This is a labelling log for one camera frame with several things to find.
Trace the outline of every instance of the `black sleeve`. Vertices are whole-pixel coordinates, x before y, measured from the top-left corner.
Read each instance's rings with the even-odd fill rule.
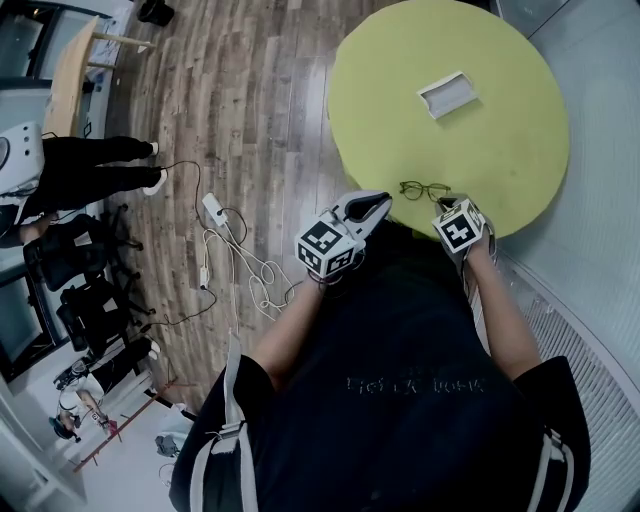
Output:
[[[11,247],[19,247],[22,245],[20,240],[20,226],[13,226],[0,237],[0,249],[9,249]]]
[[[169,498],[178,512],[190,510],[191,473],[198,452],[212,438],[207,432],[218,432],[224,424],[224,374],[223,371],[209,392],[173,469]],[[242,356],[240,361],[233,390],[248,423],[260,416],[275,393],[267,373],[258,363],[246,356]]]
[[[589,485],[591,444],[569,362],[564,356],[554,357],[520,375],[514,384],[573,453],[573,490],[566,510],[574,510]]]

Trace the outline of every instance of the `power adapter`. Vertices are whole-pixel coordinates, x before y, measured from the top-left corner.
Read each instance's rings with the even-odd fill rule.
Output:
[[[205,266],[200,267],[200,289],[206,290],[209,286],[209,269]]]

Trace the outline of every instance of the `table leg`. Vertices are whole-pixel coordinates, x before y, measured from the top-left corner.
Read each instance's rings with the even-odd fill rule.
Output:
[[[146,46],[147,48],[155,48],[156,45],[149,42],[149,41],[139,41],[138,39],[131,39],[130,37],[122,37],[122,36],[114,36],[111,34],[100,34],[100,33],[94,33],[93,34],[93,38],[94,39],[105,39],[107,41],[117,41],[118,43],[123,43],[123,44],[132,44],[135,46]]]
[[[91,68],[102,68],[102,69],[110,69],[110,70],[115,70],[116,67],[112,66],[111,64],[100,64],[99,62],[87,62],[87,66],[91,67]]]

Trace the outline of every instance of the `yellow round table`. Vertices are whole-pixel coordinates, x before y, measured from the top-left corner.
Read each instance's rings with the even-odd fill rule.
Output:
[[[457,71],[478,99],[433,119],[417,91]],[[469,194],[506,236],[549,205],[567,168],[567,113],[546,62],[468,4],[410,0],[367,18],[338,49],[328,101],[347,174],[391,193],[391,215],[432,237],[433,203],[406,199],[401,181]]]

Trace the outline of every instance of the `electrical cord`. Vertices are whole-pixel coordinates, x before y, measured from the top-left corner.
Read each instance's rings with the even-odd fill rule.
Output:
[[[214,156],[214,158],[216,160],[222,161],[217,156]],[[180,164],[193,164],[198,169],[198,182],[196,183],[196,193],[195,193],[195,195],[193,197],[193,209],[196,211],[196,218],[198,219],[198,223],[200,224],[200,227],[202,229],[207,229],[207,226],[205,225],[204,221],[202,220],[202,217],[200,217],[200,211],[198,210],[198,197],[200,196],[200,182],[202,181],[202,168],[200,167],[200,164],[198,162],[196,162],[195,160],[180,160],[179,162],[175,162],[175,163],[173,163],[171,165],[162,166],[161,169],[164,169],[165,171],[168,171],[169,169],[173,169],[175,166],[180,165]]]
[[[238,318],[238,304],[237,304],[237,300],[236,300],[236,292],[235,292],[235,254],[237,254],[240,259],[242,259],[242,261],[244,262],[245,266],[247,267],[247,270],[249,270],[250,276],[249,276],[249,292],[251,293],[251,299],[253,300],[253,305],[256,307],[256,309],[264,316],[266,316],[267,318],[269,318],[271,321],[275,322],[275,318],[273,316],[271,316],[269,313],[267,313],[266,310],[268,310],[270,307],[276,309],[278,312],[282,312],[282,310],[288,306],[290,304],[290,300],[288,300],[287,295],[289,294],[289,292],[291,292],[291,299],[293,300],[293,297],[295,296],[295,287],[293,286],[293,284],[291,283],[291,281],[289,280],[289,278],[286,276],[286,274],[284,273],[284,271],[282,270],[282,268],[280,267],[280,265],[278,265],[275,261],[272,260],[267,260],[267,261],[263,261],[260,258],[258,258],[255,254],[253,254],[251,251],[245,249],[244,247],[242,247],[240,245],[240,243],[242,241],[244,241],[244,238],[241,240],[241,242],[239,243],[235,236],[233,235],[233,232],[231,231],[231,228],[229,227],[229,224],[227,222],[224,223],[224,227],[226,228],[227,232],[229,233],[229,238],[226,238],[224,236],[222,236],[220,233],[218,233],[216,230],[214,229],[206,229],[203,233],[202,233],[202,241],[204,243],[204,247],[203,247],[203,261],[204,261],[204,269],[206,270],[206,275],[210,275],[209,274],[209,242],[211,241],[211,239],[213,238],[217,238],[219,240],[221,240],[222,242],[225,243],[225,245],[227,246],[227,249],[229,250],[229,255],[230,255],[230,262],[231,262],[231,294],[232,294],[232,299],[233,299],[233,310],[234,310],[234,315],[235,315],[235,324],[236,324],[236,334],[239,334],[240,331],[240,321]],[[251,265],[249,264],[249,261],[247,260],[247,257],[252,258],[253,260],[255,260],[256,262],[258,262],[260,264],[260,276],[258,276],[258,274],[256,274],[256,272],[254,272],[254,270],[251,268]],[[275,302],[273,302],[271,300],[271,297],[269,296],[269,291],[267,289],[268,285],[272,285],[275,283],[275,279],[276,279],[276,273],[273,267],[275,267],[280,274],[282,275],[282,277],[284,278],[284,280],[288,283],[289,288],[287,289],[287,293],[285,293],[285,297],[284,297],[284,303],[282,304],[276,304]],[[261,300],[259,303],[256,300],[256,296],[253,290],[254,285],[257,283],[257,285],[262,289],[262,294],[264,296],[264,299]]]
[[[220,211],[221,211],[221,212],[224,212],[224,211],[231,211],[231,212],[235,212],[235,213],[236,213],[236,215],[237,215],[238,217],[240,217],[240,220],[242,221],[242,225],[244,226],[244,235],[242,235],[242,240],[240,240],[240,241],[238,242],[238,245],[242,245],[242,243],[247,239],[247,235],[249,234],[249,228],[247,227],[247,223],[245,222],[244,217],[243,217],[243,216],[242,216],[242,214],[241,214],[238,210],[236,210],[235,208],[229,208],[229,207],[227,207],[227,208],[222,208],[222,210],[220,210]]]
[[[66,219],[67,217],[70,217],[71,215],[73,215],[74,213],[78,213],[80,210],[83,210],[84,208],[78,208],[77,210],[73,210],[65,215],[63,215],[62,217],[60,217],[59,219],[56,219],[55,221],[52,222],[52,224],[60,224],[60,222],[62,222],[64,219]]]
[[[162,466],[160,466],[160,468],[158,469],[158,478],[160,479],[160,481],[164,484],[165,487],[171,487],[171,478],[169,478],[168,480],[163,480],[162,479],[162,470],[168,466],[173,466],[175,467],[176,463],[175,462],[169,462],[168,464],[163,464]]]
[[[32,187],[18,190],[16,192],[5,192],[4,194],[1,194],[0,197],[29,197],[35,194],[37,189],[38,187]]]
[[[211,290],[209,290],[209,288],[205,288],[204,290],[213,297],[213,302],[211,302],[211,304],[208,307],[206,307],[202,311],[198,311],[197,313],[194,313],[193,315],[185,316],[184,318],[182,318],[182,319],[180,319],[180,320],[178,320],[176,322],[172,322],[169,319],[169,316],[165,313],[164,314],[164,319],[165,319],[164,322],[150,322],[150,323],[148,323],[146,325],[143,325],[142,328],[140,329],[140,331],[138,332],[138,334],[142,334],[142,333],[148,332],[149,329],[151,329],[151,327],[154,326],[154,325],[171,325],[171,326],[180,325],[181,323],[186,322],[187,320],[191,320],[192,318],[195,318],[197,316],[200,316],[200,315],[206,313],[207,311],[209,311],[218,302],[218,297],[216,296],[215,293],[213,293]]]

